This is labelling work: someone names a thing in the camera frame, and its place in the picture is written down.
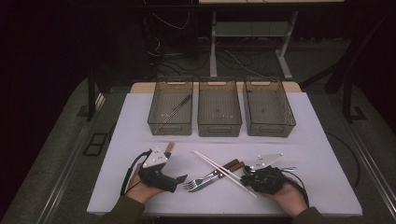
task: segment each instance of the black device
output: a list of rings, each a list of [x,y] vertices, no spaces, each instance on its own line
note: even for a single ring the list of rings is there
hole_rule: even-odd
[[[127,172],[125,179],[122,183],[122,188],[121,188],[121,192],[120,192],[121,196],[125,195],[125,193],[128,190],[130,190],[131,188],[134,187],[134,186],[132,186],[129,189],[126,189],[126,187],[128,186],[129,178],[132,174],[132,170],[134,169],[134,166],[137,163],[137,161],[140,160],[140,158],[142,158],[143,156],[146,156],[146,159],[143,161],[143,164],[145,164],[146,160],[151,155],[151,153],[153,153],[152,149],[150,149],[147,152],[143,152],[134,160],[131,167],[128,169],[128,172]],[[165,157],[167,159],[169,159],[171,157],[170,152],[165,152],[163,154],[165,155]],[[139,175],[141,181],[144,184],[146,184],[147,186],[157,188],[157,189],[163,189],[165,191],[169,191],[169,192],[173,193],[173,192],[175,192],[177,185],[183,183],[186,180],[187,175],[179,176],[176,179],[169,177],[167,175],[164,175],[161,172],[161,169],[165,166],[165,164],[166,163],[161,163],[161,164],[150,166],[147,168],[145,168],[143,165],[142,167],[140,167],[138,175]]]
[[[245,166],[245,175],[241,176],[241,182],[246,187],[252,187],[256,192],[267,194],[275,194],[282,189],[285,183],[289,183],[303,194],[306,205],[309,206],[308,195],[306,194],[304,184],[301,187],[293,180],[284,176],[283,172],[286,171],[281,171],[279,168],[272,166],[267,166],[260,170],[252,170],[249,166]]]

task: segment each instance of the floor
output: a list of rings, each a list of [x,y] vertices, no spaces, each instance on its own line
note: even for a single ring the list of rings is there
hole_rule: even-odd
[[[158,65],[158,75],[208,76],[208,42],[200,39],[197,58],[184,58],[169,49],[166,60]],[[254,73],[261,76],[282,76],[274,49],[278,39],[221,38],[217,44],[218,76],[242,79]],[[349,42],[346,40],[311,40],[290,42],[286,60],[293,81],[301,83],[337,62]],[[329,217],[333,223],[390,224],[396,223],[393,189],[396,189],[396,135],[357,88],[352,104],[358,106],[366,120],[348,123],[341,114],[342,91],[329,95],[323,78],[306,87],[318,119],[328,135],[350,185],[363,208],[361,217]],[[70,96],[64,112],[55,124],[31,172],[26,177],[2,223],[95,223],[98,217],[86,208],[92,189],[111,141],[123,100],[130,87],[117,86],[100,94],[97,113],[86,121],[87,82],[82,82]],[[102,153],[98,157],[82,152],[94,133],[106,133]],[[157,218],[156,223],[290,223],[289,218]]]

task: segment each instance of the fork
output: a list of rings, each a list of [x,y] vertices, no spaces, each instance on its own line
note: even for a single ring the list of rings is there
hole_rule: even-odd
[[[223,167],[228,170],[228,169],[230,169],[231,167],[235,166],[238,163],[239,163],[239,160],[235,159],[235,160],[230,161],[227,164],[223,165]],[[183,188],[184,189],[196,188],[198,185],[202,184],[207,178],[213,177],[213,176],[218,175],[218,174],[220,174],[220,171],[219,170],[215,170],[215,171],[211,172],[210,174],[208,174],[208,175],[206,175],[204,177],[196,178],[196,179],[194,179],[194,180],[192,180],[192,181],[190,181],[188,183],[183,184]]]

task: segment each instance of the green sleeve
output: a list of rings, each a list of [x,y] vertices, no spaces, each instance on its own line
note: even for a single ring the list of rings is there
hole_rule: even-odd
[[[330,224],[316,207],[310,207],[294,218],[293,224]]]
[[[145,210],[145,205],[128,197],[121,196],[114,208],[102,216],[99,224],[135,224]]]

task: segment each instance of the white chopstick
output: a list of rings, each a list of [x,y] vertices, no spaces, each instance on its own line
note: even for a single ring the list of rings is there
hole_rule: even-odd
[[[253,197],[257,198],[257,194],[252,192],[251,190],[247,189],[245,186],[241,185],[241,183],[239,183],[238,181],[236,181],[235,179],[233,179],[231,176],[232,175],[234,178],[237,178],[238,180],[240,179],[239,176],[233,174],[233,172],[230,172],[229,170],[225,169],[224,167],[218,165],[216,162],[210,160],[208,157],[206,157],[205,155],[203,155],[202,153],[198,152],[198,151],[193,151],[195,154],[197,154],[199,157],[201,157],[204,161],[206,161],[207,163],[209,163],[210,165],[212,165],[213,167],[215,167],[216,169],[218,169],[222,174],[224,174],[225,176],[227,176],[228,178],[230,178],[235,184],[237,184],[239,187],[241,187],[242,189],[244,189],[245,191],[247,191],[247,193],[251,194]]]

